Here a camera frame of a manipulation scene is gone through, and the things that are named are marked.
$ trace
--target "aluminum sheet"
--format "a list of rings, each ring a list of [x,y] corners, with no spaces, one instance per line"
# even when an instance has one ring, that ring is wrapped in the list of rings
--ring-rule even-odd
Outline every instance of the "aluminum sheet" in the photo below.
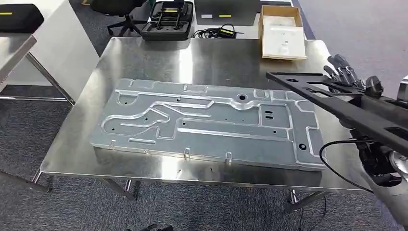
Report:
[[[325,169],[314,105],[284,90],[122,79],[90,143],[253,166]]]

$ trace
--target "stainless steel table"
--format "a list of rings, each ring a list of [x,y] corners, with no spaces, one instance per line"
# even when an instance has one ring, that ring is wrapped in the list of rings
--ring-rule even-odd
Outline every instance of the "stainless steel table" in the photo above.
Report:
[[[70,102],[74,105],[74,100],[62,89],[57,81],[49,74],[49,72],[38,62],[38,60],[30,53],[31,48],[36,44],[37,40],[31,34],[0,34],[0,84],[7,78],[9,73],[18,65],[25,57],[30,63],[64,96],[64,98],[49,98],[49,97],[25,97],[25,96],[9,96],[0,95],[0,100],[31,100],[31,101],[60,101]],[[26,180],[22,177],[15,176],[0,170],[0,176],[10,179],[16,183],[28,185],[41,191],[48,191],[48,188],[38,185],[38,179],[41,176],[41,171],[38,170],[31,180]]]
[[[106,179],[124,196],[129,196],[126,194],[128,185],[123,190],[112,179],[318,191],[311,199],[320,198],[325,192],[357,191],[359,189],[329,170],[305,172],[109,151],[94,148],[88,141],[120,78],[281,89],[265,78],[266,71],[323,72],[329,56],[324,42],[308,40],[306,49],[307,60],[290,62],[261,59],[259,42],[251,39],[194,38],[188,41],[146,42],[141,38],[112,38],[79,100],[61,126],[40,170],[57,176]],[[350,137],[337,118],[320,108],[316,111],[325,142]],[[341,174],[368,187],[357,171],[360,162],[353,145],[331,146],[327,156],[330,164]]]

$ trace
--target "cardboard box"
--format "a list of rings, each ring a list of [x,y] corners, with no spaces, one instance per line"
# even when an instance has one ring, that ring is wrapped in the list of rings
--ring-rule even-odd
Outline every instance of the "cardboard box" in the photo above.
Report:
[[[302,17],[298,7],[262,6],[258,30],[262,58],[307,58]]]

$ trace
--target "black metal bracket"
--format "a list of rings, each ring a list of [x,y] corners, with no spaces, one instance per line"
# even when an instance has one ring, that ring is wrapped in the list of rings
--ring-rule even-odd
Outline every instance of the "black metal bracket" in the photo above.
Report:
[[[266,77],[310,100],[341,122],[408,157],[408,105],[388,97],[372,97],[365,90],[322,75]],[[330,91],[318,86],[327,87]]]

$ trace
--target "desk leg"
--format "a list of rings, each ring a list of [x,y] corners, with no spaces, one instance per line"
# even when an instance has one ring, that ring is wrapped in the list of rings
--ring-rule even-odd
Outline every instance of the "desk leg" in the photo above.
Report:
[[[126,186],[125,188],[122,188],[120,185],[118,185],[113,179],[106,179],[102,178],[100,179],[103,183],[109,185],[115,192],[120,194],[121,196],[125,197],[126,199],[130,201],[135,201],[136,197],[134,197],[129,191],[130,191],[130,185],[132,183],[132,180],[127,180],[126,181]]]
[[[285,213],[290,214],[293,211],[296,211],[296,210],[298,210],[298,209],[312,203],[315,200],[323,198],[327,194],[329,194],[329,192],[315,192],[315,193],[312,193],[311,195],[303,198],[302,200],[297,201],[294,190],[291,190],[291,202],[286,205]]]
[[[26,179],[24,179],[22,177],[18,177],[18,176],[15,176],[13,174],[7,173],[7,172],[5,172],[3,170],[0,170],[0,177],[4,177],[6,179],[12,180],[15,183],[26,185],[30,189],[35,189],[35,190],[47,193],[47,192],[50,191],[49,187],[45,187],[45,186],[37,184],[38,179],[39,179],[40,176],[41,176],[41,172],[40,172],[40,170],[38,170],[37,173],[35,174],[33,180],[26,180]]]
[[[40,71],[40,73],[74,106],[75,101],[71,96],[58,84],[58,82],[52,77],[52,75],[41,65],[41,63],[29,52],[27,54],[27,59],[30,61],[34,67]]]

